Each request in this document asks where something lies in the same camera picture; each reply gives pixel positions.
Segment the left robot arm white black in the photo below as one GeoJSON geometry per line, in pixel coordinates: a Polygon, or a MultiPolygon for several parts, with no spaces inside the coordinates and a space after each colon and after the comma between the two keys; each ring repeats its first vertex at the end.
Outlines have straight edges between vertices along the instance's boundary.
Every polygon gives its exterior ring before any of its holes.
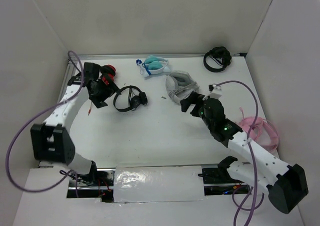
{"type": "Polygon", "coordinates": [[[114,83],[116,69],[112,65],[86,62],[83,70],[84,73],[78,73],[68,81],[60,106],[42,124],[33,124],[30,134],[36,160],[61,163],[75,171],[86,185],[92,186],[99,179],[96,163],[76,153],[70,129],[87,100],[96,108],[106,107],[105,100],[119,88],[114,83]]]}

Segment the black wired headphones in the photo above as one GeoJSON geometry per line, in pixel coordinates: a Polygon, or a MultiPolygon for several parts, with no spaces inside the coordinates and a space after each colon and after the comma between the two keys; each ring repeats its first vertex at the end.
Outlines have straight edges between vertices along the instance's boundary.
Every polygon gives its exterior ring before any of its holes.
{"type": "Polygon", "coordinates": [[[140,105],[146,106],[148,104],[148,98],[145,92],[141,91],[137,86],[129,85],[119,89],[113,99],[114,108],[121,113],[128,111],[135,111],[140,105]],[[123,91],[128,90],[128,107],[119,109],[116,107],[117,98],[122,94],[123,91]]]}

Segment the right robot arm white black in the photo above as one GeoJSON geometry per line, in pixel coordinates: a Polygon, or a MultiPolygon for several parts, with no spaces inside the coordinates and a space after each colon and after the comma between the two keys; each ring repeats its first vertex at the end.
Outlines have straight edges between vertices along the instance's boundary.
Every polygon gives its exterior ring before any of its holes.
{"type": "Polygon", "coordinates": [[[182,112],[194,105],[191,115],[203,120],[213,138],[247,160],[241,163],[233,156],[225,158],[218,170],[220,180],[257,185],[258,192],[266,194],[270,203],[284,214],[290,213],[309,193],[304,169],[280,160],[248,138],[240,126],[226,118],[219,100],[192,92],[180,105],[182,112]]]}

